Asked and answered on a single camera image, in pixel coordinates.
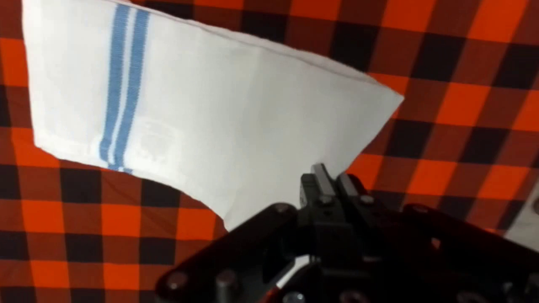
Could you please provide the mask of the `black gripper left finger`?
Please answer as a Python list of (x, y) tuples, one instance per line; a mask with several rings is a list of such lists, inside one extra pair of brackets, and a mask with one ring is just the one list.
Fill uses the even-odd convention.
[(324, 164), (316, 164), (309, 174), (300, 179), (300, 206), (331, 210), (337, 194)]

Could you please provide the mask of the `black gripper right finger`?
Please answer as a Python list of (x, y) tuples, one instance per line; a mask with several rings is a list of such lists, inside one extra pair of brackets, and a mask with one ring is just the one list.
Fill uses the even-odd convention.
[(369, 216), (375, 211), (375, 198), (366, 193), (364, 186), (349, 174), (337, 179), (343, 206), (353, 216)]

